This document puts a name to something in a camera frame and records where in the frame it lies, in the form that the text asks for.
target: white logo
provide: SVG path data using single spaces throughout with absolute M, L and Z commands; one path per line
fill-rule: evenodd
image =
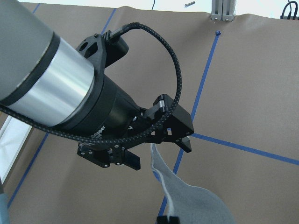
M 100 130 L 98 130 L 96 133 L 91 135 L 92 138 L 100 138 L 102 137 L 102 132 L 105 130 L 105 126 L 101 127 Z

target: blue tape line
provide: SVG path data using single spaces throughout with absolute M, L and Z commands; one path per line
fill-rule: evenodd
M 11 203 L 14 201 L 15 196 L 17 195 L 17 193 L 18 193 L 18 191 L 19 191 L 21 185 L 23 184 L 23 182 L 24 182 L 24 180 L 25 180 L 25 178 L 26 178 L 28 172 L 30 171 L 30 169 L 31 169 L 31 167 L 32 167 L 32 165 L 33 165 L 33 163 L 34 163 L 34 161 L 36 160 L 38 153 L 41 151 L 41 149 L 42 149 L 42 147 L 43 147 L 43 144 L 45 143 L 45 141 L 46 141 L 48 135 L 49 135 L 49 133 L 46 133 L 46 134 L 45 134 L 45 136 L 44 136 L 44 138 L 43 138 L 41 144 L 39 145 L 37 151 L 34 153 L 33 158 L 32 158 L 32 160 L 30 161 L 30 164 L 29 164 L 28 167 L 26 168 L 25 173 L 23 174 L 23 176 L 22 176 L 22 178 L 21 178 L 21 180 L 20 180 L 18 186 L 17 186 L 16 189 L 14 190 L 14 193 L 13 193 L 13 195 L 11 196 L 11 198 L 10 198 L 8 204 L 7 204 L 7 207 L 8 207 L 8 208 L 10 207 Z
M 110 23 L 110 21 L 111 21 L 113 15 L 114 15 L 114 13 L 115 13 L 115 11 L 116 11 L 116 8 L 113 9 L 112 13 L 110 14 L 110 16 L 109 16 L 109 18 L 108 18 L 108 20 L 107 20 L 107 22 L 106 22 L 106 24 L 105 24 L 105 26 L 104 26 L 102 32 L 101 32 L 101 35 L 103 35 L 104 32 L 105 32 L 105 30 L 107 29 L 107 26 L 109 25 L 109 23 Z
M 33 14 L 37 11 L 40 5 L 41 5 L 40 3 L 37 4 L 36 8 L 32 11 Z
M 208 137 L 208 136 L 205 136 L 205 135 L 202 135 L 202 134 L 194 133 L 191 136 L 194 137 L 194 138 L 210 141 L 210 142 L 217 143 L 217 144 L 220 144 L 220 145 L 240 149 L 242 151 L 246 151 L 246 152 L 249 152 L 249 153 L 254 153 L 254 154 L 257 154 L 257 155 L 265 156 L 265 157 L 268 157 L 268 158 L 271 158 L 271 159 L 280 160 L 280 161 L 283 161 L 283 162 L 287 162 L 287 163 L 291 163 L 291 164 L 299 166 L 299 161 L 298 160 L 287 158 L 287 157 L 284 157 L 284 156 L 281 156 L 281 155 L 276 155 L 276 154 L 268 153 L 268 152 L 265 152 L 265 151 L 262 151 L 262 150 L 258 150 L 258 149 L 254 149 L 254 148 L 250 148 L 250 147 L 246 147 L 246 146 L 241 146 L 241 145 L 238 145 L 238 144 L 235 144 L 235 143 L 231 143 L 231 142 L 228 142 L 228 141 L 223 141 L 223 140 L 220 140 L 220 139 L 215 139 L 215 138 Z
M 192 112 L 191 112 L 192 121 L 194 120 L 194 117 L 195 117 L 195 113 L 196 113 L 196 110 L 197 110 L 197 107 L 198 107 L 198 104 L 199 104 L 200 96 L 201 96 L 202 90 L 204 88 L 206 76 L 207 76 L 207 73 L 209 71 L 210 64 L 211 64 L 211 61 L 212 61 L 212 58 L 213 58 L 215 48 L 216 48 L 216 45 L 217 45 L 220 34 L 221 34 L 221 32 L 219 30 L 216 30 L 215 39 L 214 39 L 214 42 L 212 44 L 212 48 L 211 48 L 209 57 L 207 59 L 206 67 L 205 67 L 204 73 L 202 75 L 202 78 L 201 78 L 201 81 L 200 81 L 200 84 L 199 84 L 199 88 L 197 90 L 196 98 L 195 98 L 195 101 L 194 101 L 194 105 L 193 105 L 193 108 L 192 108 Z M 179 168 L 179 165 L 182 161 L 183 154 L 184 154 L 183 149 L 180 149 L 179 153 L 178 153 L 178 156 L 177 156 L 176 163 L 175 163 L 174 168 L 173 168 L 173 173 L 174 174 L 178 173 L 178 168 Z M 167 200 L 166 200 L 166 197 L 164 196 L 161 207 L 160 207 L 160 210 L 159 210 L 159 214 L 158 214 L 159 216 L 162 216 L 164 214 L 166 204 L 167 204 Z

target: cardboard surface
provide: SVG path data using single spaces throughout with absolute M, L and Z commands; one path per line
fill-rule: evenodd
M 36 15 L 73 47 L 100 33 L 113 9 L 41 5 Z M 207 13 L 116 10 L 108 29 L 139 21 L 161 34 L 182 69 L 180 104 L 192 111 L 215 31 L 222 32 L 194 120 L 195 132 L 299 159 L 298 21 L 253 15 L 210 21 Z M 176 79 L 168 53 L 150 35 L 123 36 L 128 54 L 105 73 L 137 104 L 150 107 L 161 93 L 174 96 Z M 178 176 L 216 193 L 239 224 L 299 222 L 299 167 L 191 138 Z M 169 167 L 178 148 L 158 146 Z M 142 169 L 102 169 L 76 155 L 77 143 L 50 135 L 11 207 L 14 224 L 153 224 L 163 191 L 150 170 L 150 145 L 132 149 Z M 6 185 L 6 191 L 13 187 Z

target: hole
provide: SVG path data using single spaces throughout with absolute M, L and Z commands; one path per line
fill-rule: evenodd
M 94 55 L 97 51 L 98 51 L 98 45 L 97 43 L 94 43 L 86 50 L 84 57 L 89 58 L 90 56 Z
M 88 45 L 88 42 L 85 42 L 84 44 L 82 44 L 79 51 L 83 51 L 86 48 L 87 45 Z

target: light blue object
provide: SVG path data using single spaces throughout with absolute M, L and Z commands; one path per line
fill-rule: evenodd
M 9 222 L 9 215 L 7 210 L 7 195 L 0 194 L 0 224 L 9 224 L 9 223 L 10 222 Z
M 190 186 L 178 178 L 163 161 L 156 145 L 151 144 L 151 167 L 165 192 L 167 216 L 179 217 L 181 224 L 235 224 L 224 202 L 211 191 Z

